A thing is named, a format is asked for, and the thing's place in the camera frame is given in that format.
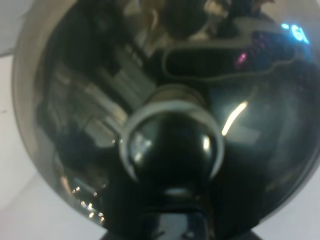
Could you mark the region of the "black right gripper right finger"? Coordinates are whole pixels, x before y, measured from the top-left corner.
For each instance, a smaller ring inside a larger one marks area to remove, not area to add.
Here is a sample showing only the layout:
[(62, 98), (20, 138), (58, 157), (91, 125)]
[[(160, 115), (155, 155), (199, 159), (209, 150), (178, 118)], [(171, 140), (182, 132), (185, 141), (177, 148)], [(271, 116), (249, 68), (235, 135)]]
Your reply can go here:
[(244, 237), (245, 240), (262, 240), (257, 234), (255, 234), (253, 231), (249, 231), (245, 234)]

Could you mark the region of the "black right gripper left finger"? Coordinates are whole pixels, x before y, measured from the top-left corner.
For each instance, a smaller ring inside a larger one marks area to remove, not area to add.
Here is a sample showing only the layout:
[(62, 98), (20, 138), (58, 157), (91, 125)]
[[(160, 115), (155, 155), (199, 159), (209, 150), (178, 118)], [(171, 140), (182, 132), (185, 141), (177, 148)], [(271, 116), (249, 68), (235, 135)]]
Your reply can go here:
[(106, 232), (99, 240), (117, 240), (118, 236), (112, 232)]

